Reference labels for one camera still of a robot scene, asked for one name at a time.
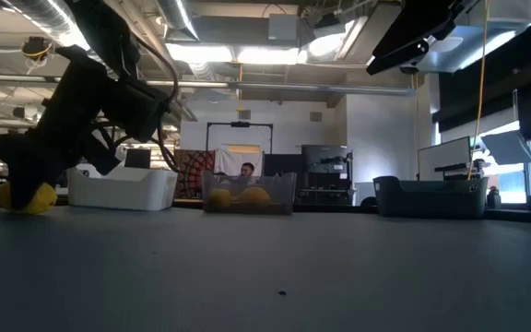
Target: table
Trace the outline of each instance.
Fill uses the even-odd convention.
[[[0,210],[12,330],[531,331],[531,224]]]

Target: whiteboard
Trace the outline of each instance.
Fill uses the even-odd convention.
[[[419,179],[421,181],[443,181],[438,167],[470,162],[470,137],[463,137],[438,146],[418,151]]]

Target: yellow ball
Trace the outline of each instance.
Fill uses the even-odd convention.
[[[230,191],[227,189],[212,189],[208,197],[208,204],[214,208],[230,207]]]
[[[270,202],[269,194],[262,187],[249,187],[239,195],[239,200],[245,204],[256,204],[265,208]]]
[[[54,192],[54,188],[49,184],[41,184],[41,187],[38,188],[38,191],[36,191],[36,194],[26,207],[21,210],[14,210],[11,207],[9,186],[9,183],[0,185],[0,207],[8,211],[23,214],[38,214],[54,207],[54,203],[56,203],[56,193]]]

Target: person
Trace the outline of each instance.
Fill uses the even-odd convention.
[[[251,162],[245,162],[241,166],[241,176],[253,176],[255,167]]]

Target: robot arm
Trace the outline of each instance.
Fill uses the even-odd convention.
[[[140,142],[157,142],[165,161],[176,171],[173,156],[161,144],[161,118],[171,111],[170,102],[178,93],[175,71],[170,96],[138,81],[138,44],[150,47],[137,40],[103,1],[65,1],[90,47],[119,78],[109,78],[106,67],[76,45],[56,49],[70,64],[53,96],[43,102],[46,109],[37,126],[25,135],[0,135],[0,160],[9,169],[9,200],[15,211],[26,207],[43,184],[54,188],[61,172],[82,158],[102,174],[118,165],[116,144],[105,135],[106,148],[91,134],[94,130],[104,134],[103,127],[108,125],[123,128]],[[110,122],[96,122],[100,111]],[[159,140],[152,138],[156,130]]]

